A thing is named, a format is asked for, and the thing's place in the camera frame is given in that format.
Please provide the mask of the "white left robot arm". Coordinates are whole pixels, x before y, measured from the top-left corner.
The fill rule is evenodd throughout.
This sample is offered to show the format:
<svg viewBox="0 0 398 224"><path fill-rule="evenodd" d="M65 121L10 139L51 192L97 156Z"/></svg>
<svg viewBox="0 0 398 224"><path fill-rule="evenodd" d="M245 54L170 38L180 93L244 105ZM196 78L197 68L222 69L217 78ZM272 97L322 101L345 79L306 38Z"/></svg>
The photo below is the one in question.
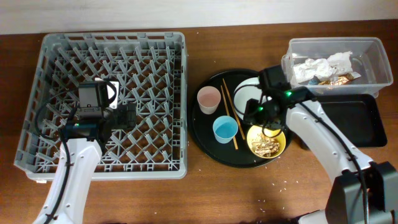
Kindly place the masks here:
<svg viewBox="0 0 398 224"><path fill-rule="evenodd" d="M74 119L74 108L58 130L60 158L46 201L35 223L82 223L94 171L107 152L106 144L116 129L136 125L136 104L103 108L99 118Z"/></svg>

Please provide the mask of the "blue cup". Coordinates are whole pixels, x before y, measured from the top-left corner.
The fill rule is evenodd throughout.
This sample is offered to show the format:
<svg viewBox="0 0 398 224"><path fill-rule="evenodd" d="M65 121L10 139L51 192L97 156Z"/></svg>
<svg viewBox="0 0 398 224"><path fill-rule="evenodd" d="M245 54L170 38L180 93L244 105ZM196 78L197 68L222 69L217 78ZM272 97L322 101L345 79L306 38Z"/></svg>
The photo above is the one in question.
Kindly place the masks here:
<svg viewBox="0 0 398 224"><path fill-rule="evenodd" d="M230 116L220 116L213 123L213 132L215 139L221 143L229 143L238 132L236 120Z"/></svg>

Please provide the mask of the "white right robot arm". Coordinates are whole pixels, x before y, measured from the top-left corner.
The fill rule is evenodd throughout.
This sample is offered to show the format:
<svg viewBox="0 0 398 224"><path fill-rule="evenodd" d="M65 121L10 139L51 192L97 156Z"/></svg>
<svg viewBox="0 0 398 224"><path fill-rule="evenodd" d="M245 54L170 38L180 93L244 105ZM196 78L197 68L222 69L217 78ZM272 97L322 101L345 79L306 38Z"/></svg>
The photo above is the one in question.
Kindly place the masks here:
<svg viewBox="0 0 398 224"><path fill-rule="evenodd" d="M325 209L295 223L397 223L397 170L362 153L329 119L305 87L261 88L267 101L248 103L254 124L288 128L303 140L333 183Z"/></svg>

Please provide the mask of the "yellow bowl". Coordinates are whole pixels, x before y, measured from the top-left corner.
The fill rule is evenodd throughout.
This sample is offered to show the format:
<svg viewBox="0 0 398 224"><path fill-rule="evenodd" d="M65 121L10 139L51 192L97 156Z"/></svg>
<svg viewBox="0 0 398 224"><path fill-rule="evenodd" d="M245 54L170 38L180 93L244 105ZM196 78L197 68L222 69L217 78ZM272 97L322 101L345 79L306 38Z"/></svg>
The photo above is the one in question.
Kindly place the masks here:
<svg viewBox="0 0 398 224"><path fill-rule="evenodd" d="M280 142L279 151L274 153L270 157L262 157L262 156L258 156L257 154L255 154L252 151L252 149L251 149L250 143L251 143L252 139L255 138L258 134L263 134L263 135L265 135L267 137L275 138L276 140L278 140ZM249 128L249 131L248 131L248 133L246 135L246 141L247 141L247 144L248 144L249 149L251 150L251 152L255 156L263 158L263 159L273 159L273 158L279 157L283 153L283 151L284 151L284 149L286 147L286 144L287 144L286 137L285 137L284 133L280 132L279 129L273 131L273 130L262 128L262 127L259 127L259 126L252 126L252 127Z"/></svg>

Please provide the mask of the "pink cup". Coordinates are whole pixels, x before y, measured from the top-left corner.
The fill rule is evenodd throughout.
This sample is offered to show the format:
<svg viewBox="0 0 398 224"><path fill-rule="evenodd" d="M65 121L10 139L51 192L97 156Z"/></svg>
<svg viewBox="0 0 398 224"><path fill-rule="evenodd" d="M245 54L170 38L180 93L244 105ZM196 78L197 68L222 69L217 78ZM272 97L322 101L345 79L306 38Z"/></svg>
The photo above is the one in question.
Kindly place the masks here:
<svg viewBox="0 0 398 224"><path fill-rule="evenodd" d="M221 101L221 93L213 86L204 86L197 93L197 101L202 113L212 114Z"/></svg>

